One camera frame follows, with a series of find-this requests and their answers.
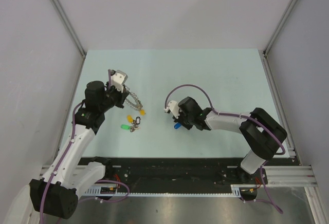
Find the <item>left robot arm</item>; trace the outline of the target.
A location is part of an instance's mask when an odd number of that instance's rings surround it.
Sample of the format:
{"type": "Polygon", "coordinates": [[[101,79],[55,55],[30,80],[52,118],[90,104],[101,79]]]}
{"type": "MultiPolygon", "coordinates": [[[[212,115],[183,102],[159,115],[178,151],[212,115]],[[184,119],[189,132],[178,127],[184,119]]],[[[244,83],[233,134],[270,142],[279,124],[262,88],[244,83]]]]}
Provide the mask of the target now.
{"type": "Polygon", "coordinates": [[[105,113],[123,108],[129,91],[122,83],[108,81],[89,82],[85,98],[72,111],[71,134],[59,150],[55,160],[41,179],[30,181],[30,199],[34,210],[61,219],[69,219],[77,208],[81,196],[98,180],[107,183],[114,171],[101,162],[91,162],[79,174],[74,171],[89,143],[105,120],[105,113]]]}

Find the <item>blue tag key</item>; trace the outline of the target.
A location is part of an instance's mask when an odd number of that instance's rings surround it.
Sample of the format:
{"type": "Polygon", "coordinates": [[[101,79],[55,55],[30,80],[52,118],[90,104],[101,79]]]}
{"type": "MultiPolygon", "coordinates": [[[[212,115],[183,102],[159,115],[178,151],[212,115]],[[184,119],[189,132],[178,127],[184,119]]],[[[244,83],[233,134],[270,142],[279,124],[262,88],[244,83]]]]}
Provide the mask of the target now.
{"type": "Polygon", "coordinates": [[[181,127],[181,124],[180,123],[176,123],[175,125],[174,125],[174,128],[175,129],[179,129],[181,127]]]}

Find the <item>steel disc with key rings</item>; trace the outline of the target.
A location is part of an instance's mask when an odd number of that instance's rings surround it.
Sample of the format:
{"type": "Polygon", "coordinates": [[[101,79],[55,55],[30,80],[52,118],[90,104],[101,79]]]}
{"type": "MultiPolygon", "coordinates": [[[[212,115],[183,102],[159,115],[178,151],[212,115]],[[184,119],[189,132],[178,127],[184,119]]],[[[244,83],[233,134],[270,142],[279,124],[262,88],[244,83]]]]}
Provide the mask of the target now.
{"type": "Polygon", "coordinates": [[[128,86],[125,86],[125,90],[128,93],[128,96],[125,99],[125,104],[127,104],[135,111],[141,111],[143,109],[143,105],[139,100],[138,96],[134,92],[132,92],[128,86]]]}

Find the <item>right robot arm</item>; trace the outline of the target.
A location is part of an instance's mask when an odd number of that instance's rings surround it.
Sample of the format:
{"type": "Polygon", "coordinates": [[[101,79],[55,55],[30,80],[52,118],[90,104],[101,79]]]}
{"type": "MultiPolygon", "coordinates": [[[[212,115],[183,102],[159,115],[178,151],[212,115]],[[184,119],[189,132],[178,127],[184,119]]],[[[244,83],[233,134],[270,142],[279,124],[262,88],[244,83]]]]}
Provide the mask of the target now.
{"type": "Polygon", "coordinates": [[[237,170],[237,178],[242,183],[254,180],[258,168],[271,160],[279,149],[285,153],[282,143],[287,138],[286,130],[262,108],[245,114],[220,113],[212,107],[202,109],[193,98],[186,97],[180,102],[168,102],[164,111],[171,113],[174,122],[188,130],[195,127],[241,134],[250,147],[237,170]]]}

